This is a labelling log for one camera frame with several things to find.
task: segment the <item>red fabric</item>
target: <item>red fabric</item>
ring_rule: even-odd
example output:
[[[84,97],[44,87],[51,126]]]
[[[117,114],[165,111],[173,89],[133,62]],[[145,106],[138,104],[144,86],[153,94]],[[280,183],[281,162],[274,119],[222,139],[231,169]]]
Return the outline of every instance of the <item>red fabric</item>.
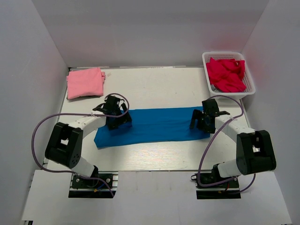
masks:
[[[243,92],[245,72],[244,60],[214,60],[206,63],[210,83],[222,92]]]

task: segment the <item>blue towel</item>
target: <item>blue towel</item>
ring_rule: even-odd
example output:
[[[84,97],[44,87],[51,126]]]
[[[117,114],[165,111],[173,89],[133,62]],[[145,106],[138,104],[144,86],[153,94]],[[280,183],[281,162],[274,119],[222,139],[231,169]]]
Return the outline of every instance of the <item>blue towel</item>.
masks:
[[[129,110],[132,127],[128,124],[118,129],[100,127],[94,142],[98,148],[147,142],[191,141],[208,138],[210,134],[189,129],[193,110],[202,107]]]

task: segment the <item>pink towel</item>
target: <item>pink towel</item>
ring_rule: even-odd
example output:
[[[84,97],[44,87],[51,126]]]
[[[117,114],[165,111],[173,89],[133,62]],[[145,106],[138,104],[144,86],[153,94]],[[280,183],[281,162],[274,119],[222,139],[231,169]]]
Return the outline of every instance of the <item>pink towel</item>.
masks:
[[[100,68],[71,71],[67,76],[67,98],[103,96],[105,72]]]

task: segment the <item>white platform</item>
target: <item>white platform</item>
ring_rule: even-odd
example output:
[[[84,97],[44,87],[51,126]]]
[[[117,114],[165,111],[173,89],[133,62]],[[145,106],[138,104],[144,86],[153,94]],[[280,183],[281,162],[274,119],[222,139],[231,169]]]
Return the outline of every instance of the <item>white platform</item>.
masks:
[[[203,68],[116,68],[104,69],[104,94],[117,92],[128,98],[131,109],[201,106],[209,97]],[[90,113],[103,98],[65,98],[62,113]],[[218,102],[220,110],[231,115],[240,114],[233,101]],[[72,122],[79,117],[63,116],[61,122]],[[238,121],[247,125],[245,116]],[[121,170],[197,170],[209,139],[187,142],[156,142],[111,147],[98,150],[94,143],[96,132],[82,144],[82,156],[101,171]],[[236,145],[223,133],[212,144],[203,164],[211,169],[216,163],[235,158]],[[65,167],[49,162],[49,169]]]
[[[106,69],[105,94],[118,92],[131,109],[199,106],[208,96],[203,68]],[[62,112],[89,113],[103,98],[65,100]],[[233,102],[218,102],[220,110],[240,113]],[[71,122],[77,117],[65,116]],[[238,119],[247,125],[245,117]],[[281,225],[291,222],[273,172],[257,175],[241,199],[197,200],[192,171],[197,170],[209,141],[144,143],[98,150],[96,132],[83,141],[82,156],[102,171],[119,171],[113,199],[69,199],[70,174],[36,171],[23,220],[34,225]],[[235,158],[236,145],[224,134],[207,154],[204,169]],[[62,169],[54,162],[48,168]],[[239,178],[243,188],[252,175]]]

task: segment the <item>gray wall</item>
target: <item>gray wall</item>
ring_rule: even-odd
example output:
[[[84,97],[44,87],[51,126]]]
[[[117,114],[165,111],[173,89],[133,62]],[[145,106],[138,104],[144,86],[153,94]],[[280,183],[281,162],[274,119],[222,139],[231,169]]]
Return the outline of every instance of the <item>gray wall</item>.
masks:
[[[242,53],[256,84],[245,99],[251,126],[270,132],[275,175],[293,224],[300,224],[300,1],[271,0]]]
[[[0,5],[0,223],[15,225],[36,169],[31,134],[59,110],[67,67],[30,0]],[[38,133],[41,161],[53,123]]]
[[[200,65],[241,52],[268,0],[33,0],[69,67]]]

